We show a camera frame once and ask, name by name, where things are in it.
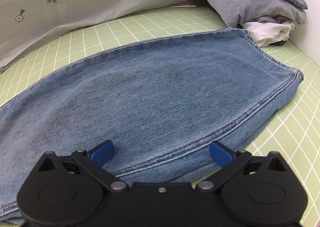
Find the dark garment under pile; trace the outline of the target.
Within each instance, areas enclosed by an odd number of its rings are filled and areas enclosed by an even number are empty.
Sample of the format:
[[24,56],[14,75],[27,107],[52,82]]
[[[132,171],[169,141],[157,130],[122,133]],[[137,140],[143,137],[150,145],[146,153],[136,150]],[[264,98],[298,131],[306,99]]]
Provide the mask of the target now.
[[271,43],[271,45],[274,45],[274,46],[283,46],[284,44],[286,43],[286,41],[278,41],[278,42],[273,42]]

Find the grey sweatshirt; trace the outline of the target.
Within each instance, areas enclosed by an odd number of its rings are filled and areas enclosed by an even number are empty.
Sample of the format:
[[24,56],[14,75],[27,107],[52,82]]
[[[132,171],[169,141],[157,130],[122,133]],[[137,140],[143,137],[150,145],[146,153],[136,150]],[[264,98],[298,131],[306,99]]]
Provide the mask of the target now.
[[286,0],[207,0],[228,27],[262,16],[284,16],[299,25],[307,22],[306,12]]

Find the white folded garment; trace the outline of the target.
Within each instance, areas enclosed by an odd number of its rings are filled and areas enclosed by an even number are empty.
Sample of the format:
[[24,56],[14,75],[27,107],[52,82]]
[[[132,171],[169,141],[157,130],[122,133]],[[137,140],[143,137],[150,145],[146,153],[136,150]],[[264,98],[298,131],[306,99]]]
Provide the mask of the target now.
[[295,22],[284,16],[261,16],[244,22],[241,26],[259,47],[267,47],[281,40],[287,41],[290,32],[296,28]]

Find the blue denim jeans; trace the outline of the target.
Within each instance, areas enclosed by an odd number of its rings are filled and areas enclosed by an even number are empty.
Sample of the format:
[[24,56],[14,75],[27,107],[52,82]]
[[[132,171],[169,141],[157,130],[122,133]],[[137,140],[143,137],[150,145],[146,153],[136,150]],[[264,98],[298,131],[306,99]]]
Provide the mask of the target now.
[[122,181],[191,181],[209,146],[245,148],[296,94],[303,73],[227,28],[116,47],[58,69],[1,107],[1,220],[40,156],[105,140]]

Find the green grid bed sheet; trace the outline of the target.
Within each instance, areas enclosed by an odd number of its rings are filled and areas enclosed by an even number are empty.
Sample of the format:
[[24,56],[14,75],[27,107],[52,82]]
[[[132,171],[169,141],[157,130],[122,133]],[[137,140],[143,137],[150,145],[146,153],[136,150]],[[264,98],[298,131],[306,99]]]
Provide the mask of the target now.
[[[175,34],[224,26],[207,7],[172,7],[128,15],[69,32],[21,58],[1,73],[1,102],[71,62],[104,49]],[[289,163],[308,194],[303,226],[319,226],[319,67],[291,42],[265,52],[300,69],[304,81],[292,99],[248,146],[254,155],[276,150]]]

